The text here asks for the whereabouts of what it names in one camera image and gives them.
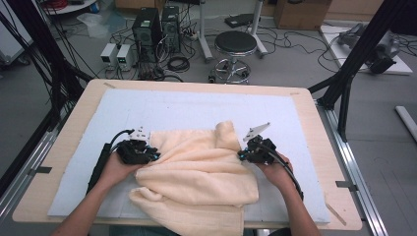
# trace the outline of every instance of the hand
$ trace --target hand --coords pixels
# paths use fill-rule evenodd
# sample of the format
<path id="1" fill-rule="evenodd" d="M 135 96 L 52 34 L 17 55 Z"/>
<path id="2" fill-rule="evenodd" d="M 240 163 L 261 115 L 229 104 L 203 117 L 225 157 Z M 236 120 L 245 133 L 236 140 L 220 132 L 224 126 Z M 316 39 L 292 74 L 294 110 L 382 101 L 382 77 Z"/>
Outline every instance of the hand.
<path id="1" fill-rule="evenodd" d="M 142 167 L 143 165 L 127 165 L 123 163 L 119 154 L 114 151 L 110 154 L 96 185 L 111 189 L 126 179 L 130 173 Z"/>
<path id="2" fill-rule="evenodd" d="M 284 161 L 288 162 L 288 166 L 290 167 L 291 170 L 293 170 L 292 164 L 289 161 L 289 158 L 281 153 L 278 153 L 278 154 L 279 156 L 282 157 Z M 294 189 L 294 183 L 291 177 L 288 175 L 288 173 L 286 172 L 284 167 L 282 167 L 281 164 L 274 162 L 269 165 L 265 165 L 265 164 L 256 164 L 256 165 L 264 172 L 265 176 L 267 176 L 267 179 L 274 186 L 276 186 L 279 189 L 279 191 L 282 192 L 286 190 L 287 188 Z"/>

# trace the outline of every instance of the round stool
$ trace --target round stool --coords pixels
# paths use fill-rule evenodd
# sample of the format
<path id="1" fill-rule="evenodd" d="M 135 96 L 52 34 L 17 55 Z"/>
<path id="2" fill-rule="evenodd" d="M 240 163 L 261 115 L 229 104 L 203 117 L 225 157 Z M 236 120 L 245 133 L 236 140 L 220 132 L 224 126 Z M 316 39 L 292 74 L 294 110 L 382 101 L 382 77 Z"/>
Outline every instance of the round stool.
<path id="1" fill-rule="evenodd" d="M 251 68 L 237 58 L 251 55 L 257 50 L 255 38 L 242 31 L 226 31 L 215 38 L 214 46 L 217 51 L 230 58 L 223 59 L 215 65 L 208 81 L 214 83 L 215 79 L 219 78 L 227 84 L 248 84 Z"/>

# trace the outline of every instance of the gray floor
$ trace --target gray floor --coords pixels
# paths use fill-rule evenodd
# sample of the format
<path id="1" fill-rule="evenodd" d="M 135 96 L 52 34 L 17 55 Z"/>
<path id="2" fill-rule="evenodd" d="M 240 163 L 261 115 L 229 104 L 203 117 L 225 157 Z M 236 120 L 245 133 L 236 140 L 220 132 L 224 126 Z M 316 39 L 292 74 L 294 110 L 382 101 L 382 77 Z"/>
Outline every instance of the gray floor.
<path id="1" fill-rule="evenodd" d="M 110 30 L 124 27 L 124 20 L 114 12 L 106 12 Z M 63 22 L 76 23 L 75 16 L 69 15 Z M 271 19 L 261 20 L 261 26 L 273 27 Z M 99 54 L 108 38 L 90 38 L 84 25 L 67 26 L 74 32 L 70 41 L 80 55 L 100 78 L 111 75 L 103 71 Z M 193 43 L 196 55 L 190 60 L 191 68 L 181 74 L 185 82 L 207 83 L 209 71 L 221 58 L 213 49 L 214 34 L 220 30 L 230 30 L 222 17 L 207 20 L 208 45 L 214 60 L 205 63 L 197 42 Z M 286 30 L 274 30 L 278 38 L 283 38 Z M 321 38 L 316 31 L 299 31 L 309 36 Z M 260 29 L 262 40 L 273 41 Z M 292 45 L 303 45 L 308 51 L 325 48 L 322 43 L 306 36 L 288 33 Z M 269 52 L 273 46 L 266 43 Z M 308 88 L 327 79 L 333 72 L 318 63 L 322 52 L 308 54 L 301 47 L 276 47 L 270 55 L 260 59 L 258 55 L 245 58 L 252 68 L 250 86 L 298 87 Z M 400 58 L 417 71 L 416 57 L 405 53 Z M 330 70 L 337 70 L 333 61 L 323 58 L 320 61 Z M 89 68 L 78 59 L 82 70 L 92 75 Z M 33 66 L 14 65 L 0 72 L 0 174 L 13 161 L 34 129 L 50 107 L 45 86 Z M 362 175 L 372 194 L 373 200 L 390 235 L 417 235 L 417 144 L 396 114 L 396 105 L 405 106 L 417 120 L 417 73 L 410 76 L 370 75 L 358 73 L 352 85 L 348 120 L 347 139 L 357 159 Z M 314 98 L 323 95 L 324 90 L 313 94 Z M 44 235 L 54 225 L 24 224 L 14 222 L 10 216 L 0 221 L 2 235 Z M 91 235 L 105 235 L 106 226 L 95 226 Z M 360 231 L 323 231 L 324 235 L 370 235 L 364 223 Z"/>

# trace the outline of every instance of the towel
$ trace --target towel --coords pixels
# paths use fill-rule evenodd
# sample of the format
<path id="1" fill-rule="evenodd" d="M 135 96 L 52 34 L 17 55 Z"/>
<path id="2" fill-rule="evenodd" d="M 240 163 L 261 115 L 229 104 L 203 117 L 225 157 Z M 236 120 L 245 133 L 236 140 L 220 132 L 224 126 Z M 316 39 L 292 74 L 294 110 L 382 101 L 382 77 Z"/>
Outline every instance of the towel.
<path id="1" fill-rule="evenodd" d="M 159 131 L 150 145 L 160 159 L 136 172 L 130 200 L 180 235 L 242 235 L 243 205 L 258 200 L 257 180 L 237 156 L 231 121 L 215 130 Z"/>

